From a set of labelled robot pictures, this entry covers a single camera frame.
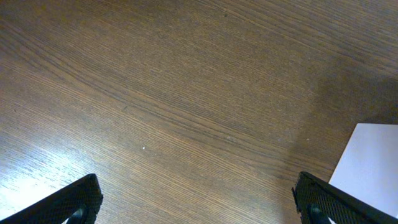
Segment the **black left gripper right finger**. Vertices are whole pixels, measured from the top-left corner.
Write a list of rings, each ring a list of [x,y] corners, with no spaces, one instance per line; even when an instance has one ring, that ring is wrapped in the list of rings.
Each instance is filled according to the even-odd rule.
[[[302,223],[397,223],[397,218],[354,198],[308,172],[299,173],[292,194]]]

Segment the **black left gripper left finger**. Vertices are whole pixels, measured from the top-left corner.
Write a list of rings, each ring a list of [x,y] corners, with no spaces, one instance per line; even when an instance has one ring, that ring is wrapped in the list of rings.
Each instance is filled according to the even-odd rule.
[[[31,206],[1,220],[3,224],[94,224],[103,202],[96,174],[88,174]]]

